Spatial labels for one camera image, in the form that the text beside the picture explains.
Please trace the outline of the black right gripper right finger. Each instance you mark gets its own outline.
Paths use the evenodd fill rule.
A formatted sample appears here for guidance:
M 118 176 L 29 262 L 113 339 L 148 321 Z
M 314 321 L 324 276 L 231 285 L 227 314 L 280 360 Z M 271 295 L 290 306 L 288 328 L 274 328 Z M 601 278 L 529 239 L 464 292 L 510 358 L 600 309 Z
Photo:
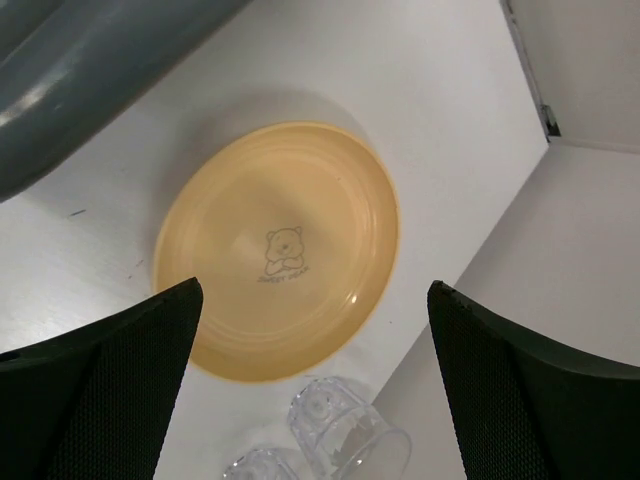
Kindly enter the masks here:
M 534 332 L 442 281 L 427 309 L 467 478 L 638 478 L 638 367 Z

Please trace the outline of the yellow bear plate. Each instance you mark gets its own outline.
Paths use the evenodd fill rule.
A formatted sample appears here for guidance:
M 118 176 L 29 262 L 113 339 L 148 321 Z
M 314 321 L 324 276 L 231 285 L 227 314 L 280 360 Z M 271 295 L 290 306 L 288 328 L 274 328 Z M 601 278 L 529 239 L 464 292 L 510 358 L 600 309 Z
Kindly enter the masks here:
M 186 182 L 159 230 L 152 283 L 199 281 L 194 365 L 275 382 L 357 335 L 399 243 L 399 202 L 375 151 L 331 124 L 284 122 L 234 140 Z

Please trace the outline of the clear plastic cup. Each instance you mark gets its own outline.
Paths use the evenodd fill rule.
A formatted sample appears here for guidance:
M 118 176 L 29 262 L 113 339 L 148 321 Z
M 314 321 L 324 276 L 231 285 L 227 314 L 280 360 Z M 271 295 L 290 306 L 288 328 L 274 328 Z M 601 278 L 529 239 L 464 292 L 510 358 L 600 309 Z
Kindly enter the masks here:
M 264 447 L 247 451 L 232 461 L 221 475 L 234 480 L 303 480 L 312 479 L 303 455 L 292 448 Z
M 412 453 L 407 432 L 339 377 L 297 393 L 287 423 L 316 479 L 400 479 Z

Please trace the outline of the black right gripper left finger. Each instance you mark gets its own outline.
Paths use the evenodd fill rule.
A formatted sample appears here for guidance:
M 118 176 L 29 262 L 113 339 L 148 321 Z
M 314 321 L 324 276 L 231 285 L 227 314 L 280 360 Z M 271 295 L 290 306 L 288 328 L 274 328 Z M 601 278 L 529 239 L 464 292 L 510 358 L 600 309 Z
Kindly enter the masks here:
M 3 353 L 2 478 L 153 478 L 202 306 L 191 278 Z

